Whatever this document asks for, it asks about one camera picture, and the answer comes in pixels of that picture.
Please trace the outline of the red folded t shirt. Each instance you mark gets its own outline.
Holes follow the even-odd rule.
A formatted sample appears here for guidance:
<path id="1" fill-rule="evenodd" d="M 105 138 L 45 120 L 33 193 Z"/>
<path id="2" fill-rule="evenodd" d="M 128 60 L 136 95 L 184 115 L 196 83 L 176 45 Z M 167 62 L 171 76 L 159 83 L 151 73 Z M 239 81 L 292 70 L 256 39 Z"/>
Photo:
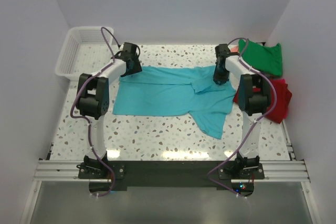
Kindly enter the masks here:
<path id="1" fill-rule="evenodd" d="M 233 102 L 247 116 L 264 116 L 279 124 L 283 121 L 284 113 L 281 95 L 281 87 L 276 80 L 244 74 L 240 77 Z"/>

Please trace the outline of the green folded t shirt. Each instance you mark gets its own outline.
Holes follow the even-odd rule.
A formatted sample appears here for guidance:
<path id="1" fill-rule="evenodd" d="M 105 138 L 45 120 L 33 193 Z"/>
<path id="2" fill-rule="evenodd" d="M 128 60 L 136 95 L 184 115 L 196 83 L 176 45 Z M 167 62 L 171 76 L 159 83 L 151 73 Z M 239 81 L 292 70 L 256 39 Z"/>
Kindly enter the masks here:
<path id="1" fill-rule="evenodd" d="M 243 53 L 243 60 L 254 69 L 275 77 L 282 76 L 282 50 L 280 43 L 277 43 L 273 47 L 266 47 L 249 41 L 247 48 L 243 51 L 246 42 L 243 39 L 240 39 L 238 41 L 238 46 L 239 52 Z"/>

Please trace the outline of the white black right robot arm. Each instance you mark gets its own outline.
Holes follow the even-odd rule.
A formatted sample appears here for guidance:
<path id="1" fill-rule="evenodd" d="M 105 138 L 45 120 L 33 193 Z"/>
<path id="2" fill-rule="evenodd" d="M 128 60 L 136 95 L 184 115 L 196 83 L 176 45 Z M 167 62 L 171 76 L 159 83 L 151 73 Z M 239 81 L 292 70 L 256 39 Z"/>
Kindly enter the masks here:
<path id="1" fill-rule="evenodd" d="M 228 44 L 215 47 L 216 67 L 213 80 L 222 85 L 232 74 L 239 79 L 238 107 L 243 114 L 242 143 L 233 161 L 222 170 L 232 177 L 246 178 L 259 168 L 259 137 L 261 120 L 271 105 L 271 86 L 267 78 L 245 63 L 237 52 L 231 52 Z"/>

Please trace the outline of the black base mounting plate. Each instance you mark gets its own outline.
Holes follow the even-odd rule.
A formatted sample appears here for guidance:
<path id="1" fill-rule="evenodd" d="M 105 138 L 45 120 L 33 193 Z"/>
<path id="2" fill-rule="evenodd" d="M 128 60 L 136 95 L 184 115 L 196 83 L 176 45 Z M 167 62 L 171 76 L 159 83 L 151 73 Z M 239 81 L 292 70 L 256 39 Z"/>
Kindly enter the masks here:
<path id="1" fill-rule="evenodd" d="M 265 179 L 262 165 L 244 167 L 236 161 L 104 161 L 85 158 L 77 165 L 89 191 L 126 191 L 130 187 L 195 187 L 231 189 L 250 196 L 254 183 Z"/>

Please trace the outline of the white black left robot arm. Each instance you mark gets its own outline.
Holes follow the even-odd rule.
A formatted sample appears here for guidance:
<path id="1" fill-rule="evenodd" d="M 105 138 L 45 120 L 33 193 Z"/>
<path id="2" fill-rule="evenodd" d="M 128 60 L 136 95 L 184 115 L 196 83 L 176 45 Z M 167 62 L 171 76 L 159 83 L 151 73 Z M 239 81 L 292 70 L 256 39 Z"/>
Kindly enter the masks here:
<path id="1" fill-rule="evenodd" d="M 103 122 L 110 104 L 109 86 L 120 77 L 141 72 L 139 57 L 140 47 L 125 42 L 121 50 L 105 66 L 93 73 L 83 73 L 79 77 L 70 116 L 87 121 L 88 153 L 86 157 L 96 160 L 91 164 L 90 171 L 97 178 L 105 177 L 109 171 L 109 165 L 103 162 L 107 154 Z"/>

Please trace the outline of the pink folded t shirt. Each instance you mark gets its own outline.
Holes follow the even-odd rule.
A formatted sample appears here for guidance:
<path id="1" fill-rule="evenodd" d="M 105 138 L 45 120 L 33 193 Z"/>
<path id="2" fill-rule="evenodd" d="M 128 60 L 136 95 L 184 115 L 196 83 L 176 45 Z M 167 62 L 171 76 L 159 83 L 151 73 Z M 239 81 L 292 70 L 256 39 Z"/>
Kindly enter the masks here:
<path id="1" fill-rule="evenodd" d="M 237 45 L 237 46 L 233 46 L 233 47 L 231 47 L 231 52 L 239 52 L 239 46 Z"/>

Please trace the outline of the turquoise t shirt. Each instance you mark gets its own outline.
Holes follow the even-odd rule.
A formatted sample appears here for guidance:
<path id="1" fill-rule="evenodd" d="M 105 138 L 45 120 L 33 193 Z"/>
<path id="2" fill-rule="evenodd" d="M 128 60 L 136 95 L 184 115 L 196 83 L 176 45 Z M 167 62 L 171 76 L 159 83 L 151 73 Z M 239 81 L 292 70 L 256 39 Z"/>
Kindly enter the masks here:
<path id="1" fill-rule="evenodd" d="M 190 114 L 198 128 L 220 139 L 236 94 L 230 82 L 213 81 L 215 67 L 157 68 L 119 79 L 114 115 L 180 116 Z"/>

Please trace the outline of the aluminium front rail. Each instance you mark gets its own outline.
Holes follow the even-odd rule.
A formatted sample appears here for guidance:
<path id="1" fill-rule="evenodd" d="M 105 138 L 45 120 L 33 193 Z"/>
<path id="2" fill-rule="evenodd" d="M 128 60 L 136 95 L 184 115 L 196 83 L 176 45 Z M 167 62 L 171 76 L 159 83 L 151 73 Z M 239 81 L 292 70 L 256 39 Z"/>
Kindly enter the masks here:
<path id="1" fill-rule="evenodd" d="M 39 161 L 33 180 L 75 181 L 78 180 L 79 161 Z M 304 161 L 261 161 L 264 182 L 309 182 L 310 177 Z"/>

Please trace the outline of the white plastic basket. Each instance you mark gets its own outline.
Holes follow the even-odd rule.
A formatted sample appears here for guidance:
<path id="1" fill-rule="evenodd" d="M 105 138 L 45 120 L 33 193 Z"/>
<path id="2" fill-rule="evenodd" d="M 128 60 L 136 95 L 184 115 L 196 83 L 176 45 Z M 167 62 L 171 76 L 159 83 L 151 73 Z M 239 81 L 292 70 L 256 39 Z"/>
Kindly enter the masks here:
<path id="1" fill-rule="evenodd" d="M 82 73 L 92 73 L 104 67 L 111 58 L 107 44 L 113 37 L 100 26 L 71 28 L 59 54 L 55 74 L 70 81 L 78 81 Z"/>

